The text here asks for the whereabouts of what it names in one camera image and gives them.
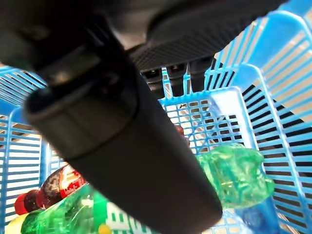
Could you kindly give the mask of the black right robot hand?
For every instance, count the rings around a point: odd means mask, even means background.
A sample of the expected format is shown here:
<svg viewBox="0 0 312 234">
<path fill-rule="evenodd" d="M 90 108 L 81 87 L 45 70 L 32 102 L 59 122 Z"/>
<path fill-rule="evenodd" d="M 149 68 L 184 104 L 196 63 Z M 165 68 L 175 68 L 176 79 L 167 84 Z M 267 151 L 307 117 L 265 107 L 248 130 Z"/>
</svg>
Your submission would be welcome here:
<svg viewBox="0 0 312 234">
<path fill-rule="evenodd" d="M 74 169 L 162 234 L 198 234 L 220 201 L 141 72 L 210 59 L 280 0 L 3 0 L 0 60 L 48 86 L 25 119 Z"/>
</svg>

